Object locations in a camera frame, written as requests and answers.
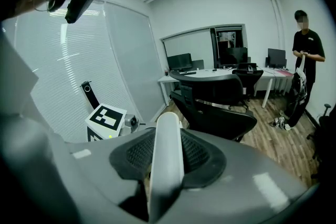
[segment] hand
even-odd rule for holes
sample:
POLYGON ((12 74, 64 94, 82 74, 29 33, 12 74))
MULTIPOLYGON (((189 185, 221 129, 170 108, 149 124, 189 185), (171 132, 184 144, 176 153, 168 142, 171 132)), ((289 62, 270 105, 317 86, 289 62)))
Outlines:
POLYGON ((301 53, 302 55, 306 56, 306 57, 309 55, 309 53, 307 53, 307 52, 305 52, 305 51, 303 51, 303 50, 302 50, 300 53, 301 53))

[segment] black office chair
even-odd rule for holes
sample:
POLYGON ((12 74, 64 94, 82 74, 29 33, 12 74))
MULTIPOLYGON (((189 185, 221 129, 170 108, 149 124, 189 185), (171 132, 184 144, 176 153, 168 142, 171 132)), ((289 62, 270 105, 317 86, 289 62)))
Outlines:
POLYGON ((191 130, 239 142, 257 124, 252 111, 235 112, 200 102, 225 105, 239 102, 243 97, 243 86, 238 76, 193 78, 176 71, 170 76, 180 82, 180 90, 173 91, 171 96, 191 130))
MULTIPOLYGON (((260 77, 263 75, 263 70, 254 70, 253 73, 248 73, 247 69, 235 69, 232 71, 232 74, 236 74, 242 84, 243 88, 246 88, 246 99, 249 102, 249 94, 253 92, 253 87, 257 83, 257 81, 260 79, 260 77)), ((245 103, 243 98, 240 100, 240 102, 248 108, 248 105, 245 103)))
POLYGON ((334 179, 335 172, 334 166, 336 163, 336 136, 335 121, 336 121, 336 106, 327 116, 327 110, 331 108, 331 105, 324 105, 326 110, 322 117, 319 118, 320 126, 317 127, 314 134, 307 136, 307 139, 311 139, 315 145, 315 152, 313 159, 319 162, 319 168, 317 174, 312 174, 311 178, 315 178, 322 181, 334 179))

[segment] chair backrest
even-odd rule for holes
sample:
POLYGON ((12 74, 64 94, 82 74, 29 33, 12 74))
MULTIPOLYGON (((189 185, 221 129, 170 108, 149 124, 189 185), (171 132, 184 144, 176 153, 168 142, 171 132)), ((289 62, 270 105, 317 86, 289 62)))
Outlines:
POLYGON ((247 70, 241 69, 235 69, 232 71, 232 74, 235 74, 240 78, 244 88, 252 88, 263 75, 263 73, 263 70, 257 70, 253 73, 247 73, 247 70))
POLYGON ((234 74, 194 78, 172 71, 170 76, 180 81, 182 95, 187 95, 185 91, 192 89, 195 99, 230 105, 238 103, 243 97, 243 86, 239 77, 234 74))
POLYGON ((171 95, 190 129, 234 140, 256 125, 257 120, 250 111, 240 113, 197 101, 236 104, 243 97, 243 86, 237 75, 194 78, 172 71, 171 77, 180 81, 181 90, 171 95))

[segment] white desk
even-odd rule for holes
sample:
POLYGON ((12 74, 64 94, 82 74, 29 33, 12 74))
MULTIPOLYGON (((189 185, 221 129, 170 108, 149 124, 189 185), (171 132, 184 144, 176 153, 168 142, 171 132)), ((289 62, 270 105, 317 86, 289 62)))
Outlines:
MULTIPOLYGON (((263 70, 264 73, 262 74, 262 77, 260 79, 268 79, 268 85, 267 85, 267 91, 266 95, 264 97, 264 101, 262 103, 262 108, 265 108, 267 99, 269 96, 269 92, 272 87, 273 79, 281 79, 282 84, 281 84, 281 90, 283 90, 282 95, 285 95, 286 89, 288 82, 291 81, 292 77, 290 76, 285 76, 284 74, 281 74, 277 70, 271 69, 271 68, 258 68, 258 70, 263 70)), ((217 69, 217 71, 212 71, 212 69, 204 69, 204 70, 198 70, 196 71, 196 74, 188 75, 190 77, 194 78, 209 78, 209 77, 216 77, 216 76, 222 76, 222 75, 227 75, 227 74, 232 74, 233 69, 217 69)), ((170 82, 178 82, 178 80, 170 77, 170 76, 163 76, 161 79, 158 80, 158 82, 161 85, 162 93, 164 96, 164 101, 167 106, 169 106, 169 96, 167 95, 165 83, 170 83, 170 82)), ((260 80, 256 83, 255 85, 255 90, 254 90, 254 96, 256 96, 257 91, 258 91, 258 83, 260 80)), ((278 80, 275 89, 278 90, 280 86, 280 81, 278 80)))

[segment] black monitor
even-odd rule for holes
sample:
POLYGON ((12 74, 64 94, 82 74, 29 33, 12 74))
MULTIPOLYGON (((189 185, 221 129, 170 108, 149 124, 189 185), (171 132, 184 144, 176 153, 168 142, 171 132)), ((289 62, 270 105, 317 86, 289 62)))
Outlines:
POLYGON ((247 62, 247 48, 226 48, 220 55, 221 65, 236 65, 247 62))
POLYGON ((278 49, 268 49, 268 64, 270 67, 285 67, 286 51, 278 49))
POLYGON ((167 57, 170 70, 192 68, 191 54, 180 54, 167 57))

